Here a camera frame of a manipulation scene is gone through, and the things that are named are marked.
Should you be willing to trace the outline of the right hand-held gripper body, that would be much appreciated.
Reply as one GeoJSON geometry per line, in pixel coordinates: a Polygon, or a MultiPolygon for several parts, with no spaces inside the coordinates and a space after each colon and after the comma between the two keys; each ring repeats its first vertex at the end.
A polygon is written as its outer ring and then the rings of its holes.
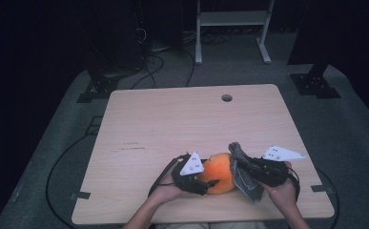
{"type": "Polygon", "coordinates": [[[296,173],[289,173],[290,168],[286,161],[304,159],[306,155],[292,150],[288,150],[277,145],[272,145],[263,154],[262,157],[254,157],[257,165],[255,179],[271,187],[277,187],[285,182],[287,178],[298,183],[299,179],[296,173]]]}

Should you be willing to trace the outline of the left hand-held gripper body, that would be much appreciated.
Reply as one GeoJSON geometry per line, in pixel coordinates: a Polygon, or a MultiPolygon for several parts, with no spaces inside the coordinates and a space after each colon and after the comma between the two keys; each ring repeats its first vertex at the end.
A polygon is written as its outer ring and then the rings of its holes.
{"type": "Polygon", "coordinates": [[[181,156],[172,171],[174,185],[181,191],[203,196],[207,193],[209,184],[196,179],[203,171],[204,167],[197,152],[181,156]]]}

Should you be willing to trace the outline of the white metal stand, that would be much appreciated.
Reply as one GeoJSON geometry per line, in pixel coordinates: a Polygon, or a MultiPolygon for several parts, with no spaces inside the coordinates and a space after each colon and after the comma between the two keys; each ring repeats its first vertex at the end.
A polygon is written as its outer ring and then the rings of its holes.
{"type": "Polygon", "coordinates": [[[195,63],[202,63],[201,29],[203,27],[261,26],[261,36],[256,39],[261,57],[265,64],[271,64],[271,57],[266,49],[265,40],[269,29],[276,0],[269,0],[266,10],[247,11],[211,11],[201,10],[200,0],[196,2],[195,26],[195,63]]]}

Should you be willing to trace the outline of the grey fluffy cloth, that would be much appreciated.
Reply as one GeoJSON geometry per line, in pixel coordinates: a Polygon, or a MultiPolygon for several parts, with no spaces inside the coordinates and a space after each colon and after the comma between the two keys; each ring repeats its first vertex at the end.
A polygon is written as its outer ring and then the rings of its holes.
{"type": "Polygon", "coordinates": [[[228,149],[231,153],[231,170],[236,188],[252,201],[261,200],[264,188],[254,180],[251,171],[241,168],[236,163],[237,158],[249,157],[243,152],[238,142],[230,143],[228,149]]]}

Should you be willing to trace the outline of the dark equipment cabinet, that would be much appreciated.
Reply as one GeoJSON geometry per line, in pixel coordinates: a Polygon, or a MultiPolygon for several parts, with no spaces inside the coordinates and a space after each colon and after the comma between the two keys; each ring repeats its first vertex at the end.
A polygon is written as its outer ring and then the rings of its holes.
{"type": "Polygon", "coordinates": [[[132,0],[89,0],[115,67],[140,69],[143,58],[134,23],[132,0]]]}

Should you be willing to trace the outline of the orange round fruit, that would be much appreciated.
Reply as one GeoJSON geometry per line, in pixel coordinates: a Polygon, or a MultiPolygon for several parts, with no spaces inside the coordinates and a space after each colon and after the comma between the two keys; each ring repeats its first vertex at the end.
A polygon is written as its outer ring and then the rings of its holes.
{"type": "Polygon", "coordinates": [[[197,176],[198,180],[208,183],[217,180],[214,187],[207,191],[209,195],[220,195],[232,191],[236,186],[231,170],[231,155],[219,153],[203,162],[204,171],[197,176]]]}

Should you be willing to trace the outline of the black stand base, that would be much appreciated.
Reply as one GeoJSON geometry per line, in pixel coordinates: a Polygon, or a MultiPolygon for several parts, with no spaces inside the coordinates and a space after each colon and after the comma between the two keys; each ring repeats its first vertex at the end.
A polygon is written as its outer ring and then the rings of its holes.
{"type": "Polygon", "coordinates": [[[101,73],[89,72],[90,81],[84,93],[80,94],[77,103],[90,103],[94,99],[108,99],[116,90],[119,80],[115,77],[106,77],[101,73]]]}
{"type": "Polygon", "coordinates": [[[340,98],[338,91],[324,78],[328,63],[315,63],[308,73],[290,75],[300,95],[315,95],[319,99],[340,98]]]}

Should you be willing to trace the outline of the person's right hand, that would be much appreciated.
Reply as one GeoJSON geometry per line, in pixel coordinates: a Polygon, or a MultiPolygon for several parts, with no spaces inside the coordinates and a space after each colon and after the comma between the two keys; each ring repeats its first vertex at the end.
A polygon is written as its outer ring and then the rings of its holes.
{"type": "Polygon", "coordinates": [[[298,211],[297,189],[291,179],[287,178],[283,184],[277,187],[271,187],[264,183],[261,183],[261,186],[268,192],[269,198],[283,215],[298,211]]]}

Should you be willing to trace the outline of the person's left hand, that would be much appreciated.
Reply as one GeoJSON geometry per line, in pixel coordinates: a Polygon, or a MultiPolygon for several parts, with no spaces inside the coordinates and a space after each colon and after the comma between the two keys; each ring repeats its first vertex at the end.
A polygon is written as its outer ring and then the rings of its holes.
{"type": "Polygon", "coordinates": [[[162,201],[163,204],[173,201],[182,195],[184,192],[174,185],[172,171],[176,167],[177,161],[174,164],[168,165],[156,180],[152,193],[148,198],[162,201]]]}

